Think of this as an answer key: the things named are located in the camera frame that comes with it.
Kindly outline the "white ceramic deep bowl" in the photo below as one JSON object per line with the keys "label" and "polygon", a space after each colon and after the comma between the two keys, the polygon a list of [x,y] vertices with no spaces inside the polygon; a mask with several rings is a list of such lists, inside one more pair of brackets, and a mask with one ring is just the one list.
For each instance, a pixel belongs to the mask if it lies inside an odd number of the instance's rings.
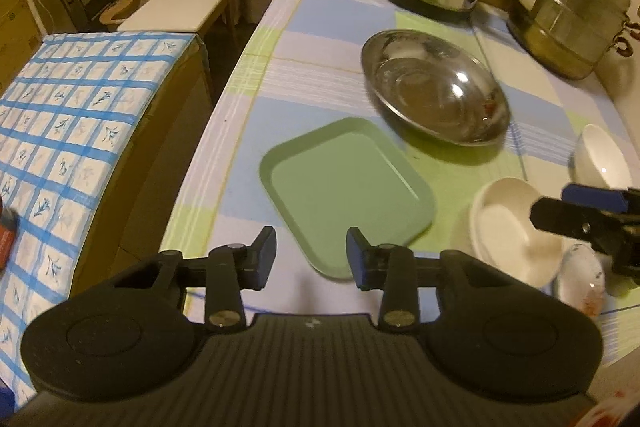
{"label": "white ceramic deep bowl", "polygon": [[599,126],[587,124],[580,132],[574,154],[574,179],[582,185],[627,190],[631,174],[623,152]]}

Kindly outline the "small patterned white saucer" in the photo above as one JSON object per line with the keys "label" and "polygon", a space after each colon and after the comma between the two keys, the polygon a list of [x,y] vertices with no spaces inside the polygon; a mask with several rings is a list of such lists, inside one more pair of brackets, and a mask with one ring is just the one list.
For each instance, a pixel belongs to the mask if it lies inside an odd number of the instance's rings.
{"label": "small patterned white saucer", "polygon": [[553,295],[595,319],[605,304],[605,277],[596,253],[587,245],[567,249],[553,285]]}

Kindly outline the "green square plastic plate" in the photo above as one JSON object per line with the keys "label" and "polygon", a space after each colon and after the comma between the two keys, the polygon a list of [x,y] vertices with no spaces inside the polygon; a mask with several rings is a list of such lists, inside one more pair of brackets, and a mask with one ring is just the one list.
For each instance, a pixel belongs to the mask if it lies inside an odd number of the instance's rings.
{"label": "green square plastic plate", "polygon": [[431,187],[372,121],[348,117],[268,150],[259,179],[308,263],[347,280],[351,227],[375,244],[407,245],[436,212]]}

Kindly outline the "large shallow steel bowl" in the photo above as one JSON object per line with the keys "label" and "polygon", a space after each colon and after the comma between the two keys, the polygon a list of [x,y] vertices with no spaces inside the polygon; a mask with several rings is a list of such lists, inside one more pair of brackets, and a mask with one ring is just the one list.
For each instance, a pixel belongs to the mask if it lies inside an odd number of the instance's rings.
{"label": "large shallow steel bowl", "polygon": [[360,62],[375,98],[411,128],[459,146],[494,145],[506,137],[506,95],[458,46],[422,31],[390,29],[366,41]]}

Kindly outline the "stacked steel steamer pot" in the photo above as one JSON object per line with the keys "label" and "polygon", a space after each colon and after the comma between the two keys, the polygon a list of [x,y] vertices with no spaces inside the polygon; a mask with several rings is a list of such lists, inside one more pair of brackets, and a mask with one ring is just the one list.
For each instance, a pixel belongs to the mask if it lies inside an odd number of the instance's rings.
{"label": "stacked steel steamer pot", "polygon": [[515,40],[546,69],[568,80],[589,76],[608,50],[630,57],[639,25],[630,0],[518,0],[509,11]]}

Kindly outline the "blue white checkered cloth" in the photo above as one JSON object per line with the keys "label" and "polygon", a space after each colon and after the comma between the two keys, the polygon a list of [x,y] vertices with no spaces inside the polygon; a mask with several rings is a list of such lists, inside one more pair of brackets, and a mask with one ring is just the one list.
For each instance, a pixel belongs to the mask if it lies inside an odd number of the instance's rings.
{"label": "blue white checkered cloth", "polygon": [[1,202],[17,221],[1,271],[1,384],[35,394],[27,325],[72,289],[100,198],[170,74],[201,52],[194,34],[73,32],[43,38],[1,97]]}

